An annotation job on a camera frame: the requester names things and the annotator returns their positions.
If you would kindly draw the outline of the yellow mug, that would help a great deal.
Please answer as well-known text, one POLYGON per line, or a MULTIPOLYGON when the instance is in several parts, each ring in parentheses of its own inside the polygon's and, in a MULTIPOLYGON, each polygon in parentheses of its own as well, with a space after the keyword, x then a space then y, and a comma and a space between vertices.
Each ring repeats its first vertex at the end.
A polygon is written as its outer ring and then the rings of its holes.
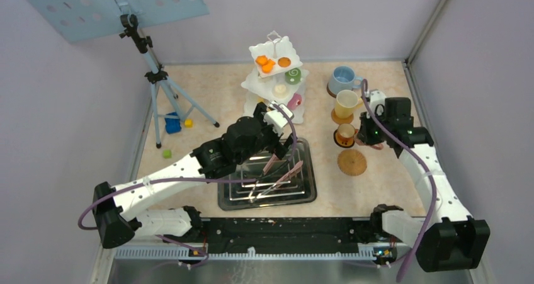
POLYGON ((352 90, 342 90, 336 95, 334 115, 340 119, 350 118, 362 103, 360 96, 352 90))

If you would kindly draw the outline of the brown coaster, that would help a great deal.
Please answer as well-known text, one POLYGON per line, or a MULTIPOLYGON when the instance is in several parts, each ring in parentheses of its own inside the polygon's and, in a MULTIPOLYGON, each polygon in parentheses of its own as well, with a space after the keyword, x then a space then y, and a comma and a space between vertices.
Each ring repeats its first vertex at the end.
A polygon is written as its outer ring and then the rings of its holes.
POLYGON ((336 98, 337 93, 333 93, 333 92, 330 90, 330 87, 329 87, 328 84, 327 84, 327 86, 326 86, 326 90, 327 90, 327 93, 328 93, 331 97, 336 98))
POLYGON ((354 119, 354 114, 352 113, 350 116, 346 118, 340 118, 337 116, 335 110, 331 111, 331 119, 334 123, 337 123, 338 125, 342 125, 345 123, 351 123, 354 119))

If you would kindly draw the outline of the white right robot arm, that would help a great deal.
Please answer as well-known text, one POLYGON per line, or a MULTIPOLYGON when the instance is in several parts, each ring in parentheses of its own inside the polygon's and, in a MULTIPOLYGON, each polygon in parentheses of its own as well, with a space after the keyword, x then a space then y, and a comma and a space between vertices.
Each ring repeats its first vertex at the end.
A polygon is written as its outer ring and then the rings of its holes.
POLYGON ((470 270, 478 267, 491 231, 477 220, 454 192, 440 162, 433 139, 414 126, 411 100, 386 97, 380 91, 363 96, 358 139, 364 145, 385 142, 408 171, 426 209, 424 220, 401 207, 380 204, 373 209, 369 232, 377 241, 394 236, 411 249, 404 256, 397 281, 413 261, 425 272, 470 270))

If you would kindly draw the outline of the orange fish cake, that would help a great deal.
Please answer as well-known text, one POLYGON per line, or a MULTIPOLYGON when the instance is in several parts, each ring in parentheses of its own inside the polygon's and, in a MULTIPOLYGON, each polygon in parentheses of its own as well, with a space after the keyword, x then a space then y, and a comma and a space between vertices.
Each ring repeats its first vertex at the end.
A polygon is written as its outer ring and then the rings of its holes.
POLYGON ((261 65, 261 70, 263 73, 268 74, 273 70, 275 65, 276 62, 274 60, 268 59, 264 64, 261 65))
POLYGON ((257 65, 260 65, 260 66, 266 65, 268 61, 269 61, 269 58, 267 58, 267 56, 265 55, 260 55, 255 59, 255 63, 257 63, 257 65))

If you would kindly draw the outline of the orange round cookie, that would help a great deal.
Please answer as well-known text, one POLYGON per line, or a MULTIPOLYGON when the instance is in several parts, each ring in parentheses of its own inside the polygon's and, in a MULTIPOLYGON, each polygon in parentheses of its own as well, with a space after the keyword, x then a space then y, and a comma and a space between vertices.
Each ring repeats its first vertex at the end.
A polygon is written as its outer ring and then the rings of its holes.
POLYGON ((292 63, 291 59, 288 57, 281 57, 277 60, 277 63, 280 67, 286 68, 289 67, 292 63))

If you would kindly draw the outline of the blue mug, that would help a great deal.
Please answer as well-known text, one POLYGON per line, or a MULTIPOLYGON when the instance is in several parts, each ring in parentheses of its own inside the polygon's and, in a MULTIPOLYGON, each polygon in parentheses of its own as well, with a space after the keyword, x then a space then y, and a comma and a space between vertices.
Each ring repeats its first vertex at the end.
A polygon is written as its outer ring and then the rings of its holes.
POLYGON ((356 90, 361 88, 363 77, 357 76, 355 71, 345 65, 339 66, 333 70, 328 85, 333 93, 339 93, 342 90, 356 90))

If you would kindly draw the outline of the pink cake slice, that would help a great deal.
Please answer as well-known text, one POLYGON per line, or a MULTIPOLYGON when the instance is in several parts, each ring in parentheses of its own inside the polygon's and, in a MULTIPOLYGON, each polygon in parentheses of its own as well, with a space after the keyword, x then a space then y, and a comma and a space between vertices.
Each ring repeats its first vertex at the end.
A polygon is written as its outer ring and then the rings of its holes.
POLYGON ((287 103, 287 107, 288 107, 288 109, 294 111, 301 104, 302 104, 302 95, 298 94, 298 93, 294 93, 292 98, 287 103))

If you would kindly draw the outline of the dark printed coaster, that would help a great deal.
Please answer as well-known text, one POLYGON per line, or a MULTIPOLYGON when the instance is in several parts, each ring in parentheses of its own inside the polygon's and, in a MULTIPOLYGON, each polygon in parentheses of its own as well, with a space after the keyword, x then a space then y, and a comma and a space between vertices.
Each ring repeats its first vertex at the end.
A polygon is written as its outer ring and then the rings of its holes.
POLYGON ((355 145, 355 133, 356 130, 352 131, 340 131, 339 129, 335 130, 333 133, 334 142, 336 145, 342 148, 351 148, 355 145))

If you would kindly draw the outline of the green roll cake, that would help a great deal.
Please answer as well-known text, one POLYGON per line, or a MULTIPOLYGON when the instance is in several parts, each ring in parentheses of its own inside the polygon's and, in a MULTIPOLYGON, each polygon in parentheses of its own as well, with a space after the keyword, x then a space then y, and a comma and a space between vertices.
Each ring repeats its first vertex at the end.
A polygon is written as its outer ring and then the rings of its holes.
POLYGON ((285 82, 290 85, 299 84, 302 80, 302 71, 296 67, 284 73, 285 82))

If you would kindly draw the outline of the brown mug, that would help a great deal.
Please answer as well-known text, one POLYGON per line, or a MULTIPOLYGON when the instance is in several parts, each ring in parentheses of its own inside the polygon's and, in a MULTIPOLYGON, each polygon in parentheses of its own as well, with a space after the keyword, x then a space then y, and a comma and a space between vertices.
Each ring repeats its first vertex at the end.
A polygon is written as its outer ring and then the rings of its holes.
POLYGON ((335 133, 336 142, 342 147, 352 147, 355 144, 357 129, 352 124, 340 124, 335 133))

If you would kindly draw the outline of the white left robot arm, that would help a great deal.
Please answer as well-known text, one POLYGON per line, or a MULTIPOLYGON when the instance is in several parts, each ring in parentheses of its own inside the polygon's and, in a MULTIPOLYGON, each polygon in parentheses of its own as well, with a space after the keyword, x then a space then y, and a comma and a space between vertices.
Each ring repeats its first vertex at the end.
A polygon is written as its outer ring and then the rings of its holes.
POLYGON ((93 215, 101 246, 113 249, 136 236, 172 235, 194 242, 202 225, 190 207, 151 211, 150 207, 192 187, 226 183, 227 176, 253 155, 267 151, 283 159, 295 148, 296 131, 281 142, 284 128, 294 127, 293 113, 284 104, 258 103, 252 116, 242 116, 219 138, 204 142, 172 165, 128 183, 94 187, 93 215))

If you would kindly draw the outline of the woven coaster front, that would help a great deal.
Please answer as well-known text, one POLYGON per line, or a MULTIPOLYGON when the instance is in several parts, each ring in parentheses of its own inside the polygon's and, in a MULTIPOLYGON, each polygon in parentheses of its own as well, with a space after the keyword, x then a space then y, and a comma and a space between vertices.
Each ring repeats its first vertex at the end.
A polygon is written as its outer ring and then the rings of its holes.
POLYGON ((359 176, 367 169, 365 156, 358 150, 346 149, 339 153, 338 168, 347 176, 359 176))

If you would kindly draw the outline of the stainless steel tray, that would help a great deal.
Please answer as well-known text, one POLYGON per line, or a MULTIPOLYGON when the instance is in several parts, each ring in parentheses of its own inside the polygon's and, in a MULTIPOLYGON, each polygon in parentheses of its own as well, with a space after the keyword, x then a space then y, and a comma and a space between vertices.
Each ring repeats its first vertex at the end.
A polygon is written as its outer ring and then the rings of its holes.
POLYGON ((299 138, 292 160, 275 161, 268 172, 271 176, 258 183, 220 183, 219 207, 224 211, 246 210, 310 203, 317 198, 307 140, 299 138))

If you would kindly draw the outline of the brown coaster back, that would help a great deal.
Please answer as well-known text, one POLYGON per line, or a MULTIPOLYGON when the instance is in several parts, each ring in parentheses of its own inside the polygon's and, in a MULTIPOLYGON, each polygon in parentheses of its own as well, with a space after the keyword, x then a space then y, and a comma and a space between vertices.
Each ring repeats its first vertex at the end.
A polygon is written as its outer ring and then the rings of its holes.
POLYGON ((327 90, 327 93, 328 93, 331 97, 336 98, 337 93, 333 93, 333 92, 330 90, 330 87, 329 87, 328 84, 327 84, 327 86, 326 86, 326 90, 327 90))

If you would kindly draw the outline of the white round bun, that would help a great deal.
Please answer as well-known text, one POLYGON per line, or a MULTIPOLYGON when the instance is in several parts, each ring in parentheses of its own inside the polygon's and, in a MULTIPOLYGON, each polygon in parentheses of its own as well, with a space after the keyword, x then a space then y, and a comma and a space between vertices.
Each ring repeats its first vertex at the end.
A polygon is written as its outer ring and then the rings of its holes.
POLYGON ((288 88, 285 84, 275 84, 272 92, 274 97, 284 98, 288 95, 288 88))

